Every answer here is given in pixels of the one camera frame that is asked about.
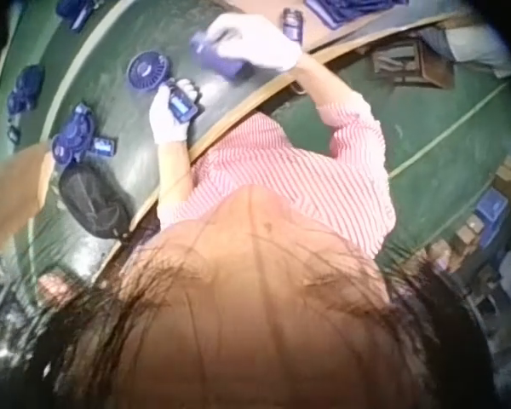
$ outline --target blue plastic part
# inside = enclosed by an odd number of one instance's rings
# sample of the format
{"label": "blue plastic part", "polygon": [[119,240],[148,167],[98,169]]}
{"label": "blue plastic part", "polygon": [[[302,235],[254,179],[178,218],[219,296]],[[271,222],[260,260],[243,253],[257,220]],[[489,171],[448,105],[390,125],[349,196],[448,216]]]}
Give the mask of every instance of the blue plastic part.
{"label": "blue plastic part", "polygon": [[169,60],[157,51],[138,54],[129,63],[127,81],[139,91],[154,91],[169,77]]}
{"label": "blue plastic part", "polygon": [[481,248],[487,247],[496,237],[508,212],[507,198],[495,188],[491,187],[480,198],[475,208],[475,215],[485,224],[479,239],[479,246]]}
{"label": "blue plastic part", "polygon": [[17,128],[14,125],[10,125],[8,127],[8,139],[13,143],[14,145],[19,145],[20,142],[20,129]]}
{"label": "blue plastic part", "polygon": [[197,104],[176,86],[174,79],[170,79],[166,84],[170,89],[170,111],[180,124],[189,122],[198,113]]}
{"label": "blue plastic part", "polygon": [[303,13],[286,7],[282,11],[282,32],[291,41],[303,44]]}
{"label": "blue plastic part", "polygon": [[44,79],[42,66],[25,67],[15,80],[15,88],[8,95],[8,114],[13,117],[31,111],[37,105]]}
{"label": "blue plastic part", "polygon": [[117,143],[115,140],[111,138],[105,138],[104,136],[96,136],[95,138],[93,138],[93,143],[89,151],[98,156],[112,158],[116,154]]}
{"label": "blue plastic part", "polygon": [[96,7],[95,0],[59,0],[55,12],[70,24],[71,30],[80,32]]}
{"label": "blue plastic part", "polygon": [[74,159],[73,151],[60,144],[59,135],[56,135],[53,142],[51,142],[51,152],[53,153],[55,162],[62,167],[68,166]]}
{"label": "blue plastic part", "polygon": [[227,79],[238,78],[250,65],[248,61],[220,57],[212,44],[205,40],[203,32],[196,32],[191,39],[192,51],[201,66],[209,68]]}
{"label": "blue plastic part", "polygon": [[71,161],[81,162],[93,144],[95,132],[93,113],[83,103],[78,104],[54,139],[53,155],[57,163],[65,162],[62,157],[70,158],[71,154]]}
{"label": "blue plastic part", "polygon": [[408,0],[304,0],[320,20],[331,30],[366,14],[407,4]]}

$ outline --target blue fan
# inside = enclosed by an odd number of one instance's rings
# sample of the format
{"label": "blue fan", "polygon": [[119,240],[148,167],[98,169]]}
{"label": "blue fan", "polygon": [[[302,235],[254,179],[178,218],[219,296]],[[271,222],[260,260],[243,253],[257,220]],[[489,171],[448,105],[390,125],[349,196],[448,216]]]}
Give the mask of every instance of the blue fan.
{"label": "blue fan", "polygon": [[37,105],[42,92],[44,70],[42,66],[26,66],[15,80],[15,88],[8,95],[10,117],[30,111]]}
{"label": "blue fan", "polygon": [[78,104],[53,140],[53,156],[58,164],[66,166],[72,160],[81,162],[91,148],[95,137],[95,117],[83,103]]}
{"label": "blue fan", "polygon": [[80,32],[101,3],[102,0],[59,0],[55,12],[70,24],[74,32]]}
{"label": "blue fan", "polygon": [[169,76],[169,61],[157,51],[138,54],[129,63],[127,80],[139,91],[153,91]]}

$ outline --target pink striped shirt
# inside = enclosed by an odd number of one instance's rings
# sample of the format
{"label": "pink striped shirt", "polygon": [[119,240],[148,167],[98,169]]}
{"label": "pink striped shirt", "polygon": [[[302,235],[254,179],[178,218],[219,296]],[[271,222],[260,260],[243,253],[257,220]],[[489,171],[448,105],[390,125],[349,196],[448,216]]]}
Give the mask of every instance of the pink striped shirt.
{"label": "pink striped shirt", "polygon": [[333,129],[330,157],[293,147],[279,124],[255,113],[193,166],[186,202],[158,207],[162,228],[200,217],[239,187],[262,185],[374,257],[395,223],[381,126],[359,94],[318,112]]}

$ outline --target hair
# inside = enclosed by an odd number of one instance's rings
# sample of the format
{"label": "hair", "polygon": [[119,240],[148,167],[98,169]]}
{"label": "hair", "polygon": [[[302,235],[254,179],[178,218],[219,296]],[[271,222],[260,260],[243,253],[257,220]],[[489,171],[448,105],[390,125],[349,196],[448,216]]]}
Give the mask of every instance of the hair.
{"label": "hair", "polygon": [[[397,247],[388,247],[388,252],[394,259],[409,256]],[[384,272],[392,301],[389,310],[360,315],[376,322],[408,351],[405,365],[413,372],[408,355],[422,362],[421,371],[412,374],[419,379],[420,390],[410,407],[498,407],[491,355],[477,320],[428,260],[415,265],[416,271],[405,271],[396,262]],[[116,407],[115,386],[125,341],[135,326],[148,327],[158,311],[158,305],[148,302],[148,292],[165,297],[182,274],[181,268],[147,264],[142,269],[145,279],[130,285],[127,297],[122,293],[119,298],[120,286],[80,287],[59,308],[43,309],[39,325],[33,325],[34,332],[26,337],[24,359],[0,375],[0,408]],[[356,314],[355,308],[350,311],[347,314]]]}

